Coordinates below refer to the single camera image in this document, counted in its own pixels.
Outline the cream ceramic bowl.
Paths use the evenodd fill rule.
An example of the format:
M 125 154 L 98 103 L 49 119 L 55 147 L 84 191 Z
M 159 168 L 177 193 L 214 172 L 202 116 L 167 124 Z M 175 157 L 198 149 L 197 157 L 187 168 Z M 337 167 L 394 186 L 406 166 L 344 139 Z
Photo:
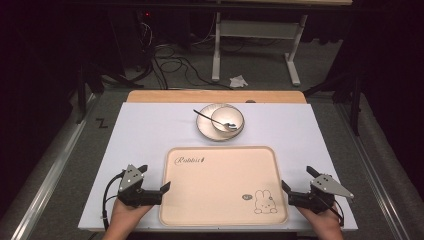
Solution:
M 242 113 L 235 107 L 220 107 L 212 113 L 211 118 L 221 123 L 234 123 L 238 127 L 238 129 L 235 131 L 228 131 L 218 123 L 212 122 L 213 127 L 218 132 L 236 133 L 237 131 L 241 130 L 244 125 L 244 117 Z

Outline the black stand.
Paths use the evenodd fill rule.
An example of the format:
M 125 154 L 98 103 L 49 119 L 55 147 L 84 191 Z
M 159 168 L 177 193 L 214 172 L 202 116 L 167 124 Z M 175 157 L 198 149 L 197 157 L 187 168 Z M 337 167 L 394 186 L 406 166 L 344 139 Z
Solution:
M 360 113 L 361 83 L 363 76 L 355 73 L 343 73 L 317 84 L 305 91 L 305 97 L 320 91 L 333 91 L 334 103 L 350 103 L 349 125 L 356 136 L 359 135 L 358 118 Z
M 77 71 L 77 99 L 79 110 L 77 123 L 81 123 L 87 113 L 86 88 L 89 88 L 94 94 L 101 94 L 104 92 L 100 72 L 97 66 L 90 62 L 82 63 Z

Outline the metal spoon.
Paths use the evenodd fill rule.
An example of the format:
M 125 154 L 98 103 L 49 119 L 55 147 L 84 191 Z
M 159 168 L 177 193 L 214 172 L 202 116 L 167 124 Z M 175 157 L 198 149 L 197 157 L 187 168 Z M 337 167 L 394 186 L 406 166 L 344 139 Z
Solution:
M 204 117 L 204 118 L 206 118 L 208 120 L 211 120 L 214 123 L 218 123 L 219 125 L 223 126 L 228 131 L 235 131 L 235 130 L 238 129 L 237 125 L 235 125 L 234 123 L 221 123 L 221 122 L 219 122 L 219 121 L 217 121 L 217 120 L 215 120 L 215 119 L 213 119 L 213 118 L 211 118 L 209 116 L 206 116 L 205 114 L 203 114 L 203 113 L 201 113 L 201 112 L 199 112 L 199 111 L 197 111 L 195 109 L 193 109 L 193 111 L 196 114 L 198 114 L 198 115 L 200 115 L 200 116 L 202 116 L 202 117 Z

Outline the person's left hand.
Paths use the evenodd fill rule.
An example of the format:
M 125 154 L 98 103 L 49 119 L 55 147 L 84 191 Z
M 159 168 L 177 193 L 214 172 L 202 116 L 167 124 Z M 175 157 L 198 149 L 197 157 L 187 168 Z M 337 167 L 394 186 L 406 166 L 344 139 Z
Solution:
M 131 207 L 117 199 L 114 202 L 109 228 L 106 232 L 131 233 L 152 206 Z

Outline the beige tray with rabbit print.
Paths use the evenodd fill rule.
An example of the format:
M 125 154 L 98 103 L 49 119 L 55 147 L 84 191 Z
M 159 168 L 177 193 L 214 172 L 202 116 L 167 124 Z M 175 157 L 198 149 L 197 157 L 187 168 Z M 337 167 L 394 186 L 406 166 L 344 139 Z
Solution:
M 274 225 L 288 218 L 274 151 L 266 146 L 174 148 L 160 206 L 167 226 Z

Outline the metal floor rail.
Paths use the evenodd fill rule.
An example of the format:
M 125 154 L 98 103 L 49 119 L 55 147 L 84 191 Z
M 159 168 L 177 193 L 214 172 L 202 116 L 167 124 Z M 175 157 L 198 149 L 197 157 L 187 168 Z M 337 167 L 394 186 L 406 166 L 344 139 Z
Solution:
M 353 144 L 359 153 L 361 168 L 395 240 L 424 240 L 424 202 L 399 163 L 385 134 L 369 107 L 359 116 L 359 134 L 350 126 L 345 105 L 336 104 Z
M 85 116 L 97 103 L 99 94 L 90 93 L 85 97 L 86 113 L 79 107 L 72 111 L 9 208 L 3 219 L 4 223 L 11 224 L 6 240 L 28 240 L 50 201 L 85 127 Z

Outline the person's right hand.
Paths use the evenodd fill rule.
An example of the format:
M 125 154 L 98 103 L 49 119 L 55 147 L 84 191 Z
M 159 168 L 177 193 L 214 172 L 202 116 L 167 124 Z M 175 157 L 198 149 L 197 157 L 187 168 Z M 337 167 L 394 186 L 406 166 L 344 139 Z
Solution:
M 309 221 L 318 237 L 326 233 L 341 232 L 339 218 L 333 211 L 326 210 L 316 214 L 306 208 L 298 207 L 297 210 Z

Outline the crumpled white paper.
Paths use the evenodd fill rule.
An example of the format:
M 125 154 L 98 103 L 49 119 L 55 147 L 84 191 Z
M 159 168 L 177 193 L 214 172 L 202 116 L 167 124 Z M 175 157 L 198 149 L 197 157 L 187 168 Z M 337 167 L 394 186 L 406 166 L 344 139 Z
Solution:
M 243 88 L 247 85 L 248 85 L 248 83 L 246 82 L 246 80 L 243 78 L 242 75 L 232 77 L 230 79 L 230 86 L 232 88 Z

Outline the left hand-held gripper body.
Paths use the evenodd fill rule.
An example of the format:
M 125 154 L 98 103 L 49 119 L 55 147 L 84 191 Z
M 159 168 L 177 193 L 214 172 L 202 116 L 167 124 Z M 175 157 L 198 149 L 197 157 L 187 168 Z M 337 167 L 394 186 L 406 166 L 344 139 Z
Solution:
M 160 189 L 143 189 L 143 181 L 144 173 L 141 173 L 134 165 L 129 164 L 118 188 L 118 199 L 125 205 L 132 207 L 160 205 L 164 194 L 160 193 Z

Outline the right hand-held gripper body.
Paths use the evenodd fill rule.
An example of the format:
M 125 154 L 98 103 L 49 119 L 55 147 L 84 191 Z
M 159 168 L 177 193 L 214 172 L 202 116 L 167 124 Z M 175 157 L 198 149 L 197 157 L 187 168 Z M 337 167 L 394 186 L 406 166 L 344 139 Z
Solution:
M 288 196 L 289 205 L 306 208 L 316 214 L 330 209 L 335 202 L 335 196 L 354 198 L 353 193 L 327 174 L 321 174 L 311 180 L 309 192 L 293 192 L 293 197 Z

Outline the cream ceramic plate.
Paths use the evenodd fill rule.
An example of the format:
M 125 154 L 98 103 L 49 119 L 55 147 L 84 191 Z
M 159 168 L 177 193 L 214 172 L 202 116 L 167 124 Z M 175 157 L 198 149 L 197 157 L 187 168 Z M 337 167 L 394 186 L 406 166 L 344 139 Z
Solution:
M 220 107 L 235 107 L 226 103 L 214 103 L 209 104 L 199 112 L 205 114 L 206 116 L 211 117 L 212 113 Z M 218 132 L 212 125 L 212 121 L 208 120 L 197 114 L 196 125 L 201 134 L 203 134 L 208 139 L 213 141 L 226 141 L 231 138 L 236 137 L 244 128 L 244 125 L 241 130 L 236 133 L 226 133 L 226 132 Z

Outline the dark computer tower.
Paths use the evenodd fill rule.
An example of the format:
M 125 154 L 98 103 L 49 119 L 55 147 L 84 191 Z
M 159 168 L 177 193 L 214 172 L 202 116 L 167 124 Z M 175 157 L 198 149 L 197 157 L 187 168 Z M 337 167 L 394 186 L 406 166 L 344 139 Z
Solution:
M 190 49 L 190 17 L 187 11 L 137 9 L 136 16 L 150 26 L 156 38 Z

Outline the white desk frame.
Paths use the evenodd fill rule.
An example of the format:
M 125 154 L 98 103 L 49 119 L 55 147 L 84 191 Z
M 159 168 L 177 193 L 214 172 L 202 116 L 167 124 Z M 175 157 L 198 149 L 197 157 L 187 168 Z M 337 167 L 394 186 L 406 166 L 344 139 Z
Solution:
M 275 7 L 328 7 L 351 6 L 353 0 L 216 0 L 222 5 L 230 3 L 270 4 Z M 270 22 L 265 20 L 222 20 L 221 13 L 215 14 L 215 47 L 212 63 L 212 81 L 220 80 L 221 67 L 221 38 L 262 38 L 291 40 L 292 48 L 284 54 L 284 61 L 293 86 L 300 86 L 301 82 L 294 63 L 294 58 L 303 35 L 308 19 L 307 13 L 302 13 L 300 19 L 290 22 Z

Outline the white table mat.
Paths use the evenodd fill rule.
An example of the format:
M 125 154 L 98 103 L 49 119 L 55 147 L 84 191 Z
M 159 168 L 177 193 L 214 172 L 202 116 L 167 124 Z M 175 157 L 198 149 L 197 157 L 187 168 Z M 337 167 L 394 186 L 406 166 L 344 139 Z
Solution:
M 106 189 L 117 191 L 113 182 L 129 164 L 148 165 L 144 187 L 158 189 L 163 181 L 167 154 L 174 148 L 266 146 L 274 151 L 281 181 L 293 190 L 306 192 L 311 175 L 306 167 L 335 175 L 336 170 L 325 145 L 312 107 L 308 104 L 239 103 L 245 119 L 241 133 L 227 141 L 207 139 L 197 128 L 199 103 L 126 103 L 121 107 L 98 174 L 83 210 L 79 226 L 90 231 L 103 228 L 102 197 Z M 138 225 L 150 231 L 302 231 L 306 220 L 287 203 L 288 218 L 274 225 L 167 226 L 156 206 Z

